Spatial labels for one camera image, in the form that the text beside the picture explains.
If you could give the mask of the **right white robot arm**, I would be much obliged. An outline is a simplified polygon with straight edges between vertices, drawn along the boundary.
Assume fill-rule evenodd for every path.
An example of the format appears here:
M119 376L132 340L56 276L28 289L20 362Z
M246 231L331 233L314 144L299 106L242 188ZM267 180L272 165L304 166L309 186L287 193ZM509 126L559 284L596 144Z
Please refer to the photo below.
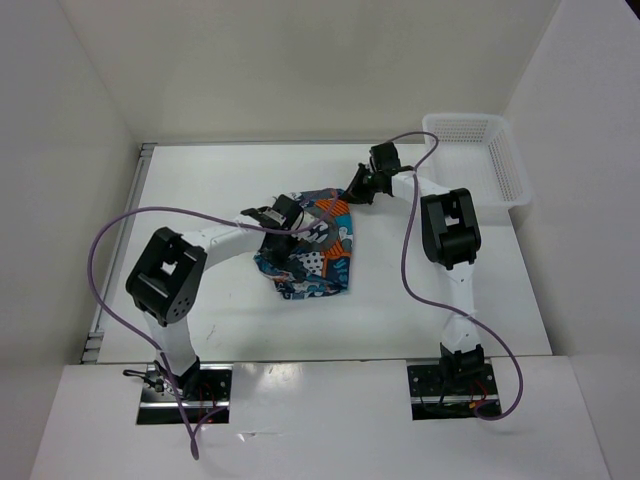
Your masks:
M427 259L438 270L444 301L431 304L449 312L440 340L440 390L460 393L485 363L474 312L473 273L481 246L477 216L469 190L450 189L401 164L396 146L373 146L369 163L360 164L342 198L352 204L370 204L376 194L403 199L410 216L420 215L421 241Z

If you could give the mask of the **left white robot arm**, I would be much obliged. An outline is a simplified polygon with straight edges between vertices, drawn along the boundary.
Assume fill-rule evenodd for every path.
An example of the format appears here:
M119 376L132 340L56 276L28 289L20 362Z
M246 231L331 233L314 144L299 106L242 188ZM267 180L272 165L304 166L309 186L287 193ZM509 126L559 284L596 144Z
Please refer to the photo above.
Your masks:
M125 288L143 313L163 385L175 398L191 398L200 385L200 359L187 316L204 273L249 252L283 260L301 238L298 231L316 220L293 198L281 195L271 206L246 209L235 220L204 230L179 233L162 227L153 233Z

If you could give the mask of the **colourful patterned shorts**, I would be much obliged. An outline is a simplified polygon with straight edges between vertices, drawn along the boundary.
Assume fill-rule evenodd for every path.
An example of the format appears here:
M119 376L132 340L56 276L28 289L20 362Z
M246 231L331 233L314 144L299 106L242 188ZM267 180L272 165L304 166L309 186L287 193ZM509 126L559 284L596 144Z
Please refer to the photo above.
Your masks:
M267 235L254 255L259 272L273 281L283 299L329 297L348 290L354 229L343 194L342 189L333 188L292 192L274 203L279 213L286 206L285 199L301 208L305 219L294 224L295 229L325 218L297 236Z

